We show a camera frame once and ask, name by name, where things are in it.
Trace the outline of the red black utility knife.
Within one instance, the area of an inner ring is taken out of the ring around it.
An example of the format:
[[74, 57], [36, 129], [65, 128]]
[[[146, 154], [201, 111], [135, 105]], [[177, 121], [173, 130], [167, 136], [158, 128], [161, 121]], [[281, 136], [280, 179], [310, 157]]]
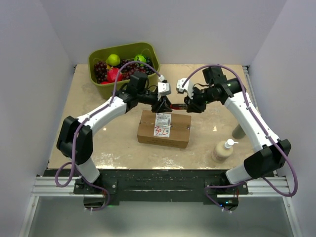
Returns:
[[188, 105], [182, 103], [182, 104], [171, 104], [170, 108], [173, 110], [186, 110], [188, 108]]

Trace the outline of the brown cardboard express box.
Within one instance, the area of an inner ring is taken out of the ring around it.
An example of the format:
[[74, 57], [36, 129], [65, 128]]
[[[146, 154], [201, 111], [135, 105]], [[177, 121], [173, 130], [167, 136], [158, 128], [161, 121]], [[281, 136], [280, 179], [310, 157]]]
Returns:
[[174, 113], [142, 112], [139, 143], [185, 149], [189, 143], [192, 117]]

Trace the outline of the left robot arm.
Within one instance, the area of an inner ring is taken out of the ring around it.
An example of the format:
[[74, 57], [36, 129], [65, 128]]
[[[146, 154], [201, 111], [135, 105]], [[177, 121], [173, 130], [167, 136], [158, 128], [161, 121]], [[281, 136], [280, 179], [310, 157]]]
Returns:
[[170, 84], [159, 76], [155, 90], [151, 91], [149, 79], [144, 73], [134, 73], [129, 82], [115, 89], [105, 103], [78, 118], [68, 116], [64, 119], [57, 139], [57, 149], [71, 162], [70, 177], [78, 171], [85, 188], [92, 194], [104, 190], [100, 171], [96, 168], [91, 155], [93, 136], [113, 119], [126, 114], [139, 103], [151, 105], [152, 112], [170, 112]]

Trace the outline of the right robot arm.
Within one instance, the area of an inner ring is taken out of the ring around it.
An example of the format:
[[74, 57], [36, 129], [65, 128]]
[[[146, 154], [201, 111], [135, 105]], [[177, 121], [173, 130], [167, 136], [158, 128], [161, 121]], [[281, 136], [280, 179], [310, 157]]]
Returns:
[[202, 113], [207, 104], [221, 102], [250, 139], [253, 155], [226, 171], [226, 178], [220, 181], [222, 192], [231, 194], [241, 182], [264, 178], [286, 163], [290, 170], [294, 169], [288, 159], [290, 142], [281, 140], [264, 122], [240, 77], [232, 69], [219, 64], [202, 66], [189, 77], [178, 80], [176, 89], [178, 93], [186, 93], [184, 102], [188, 113]]

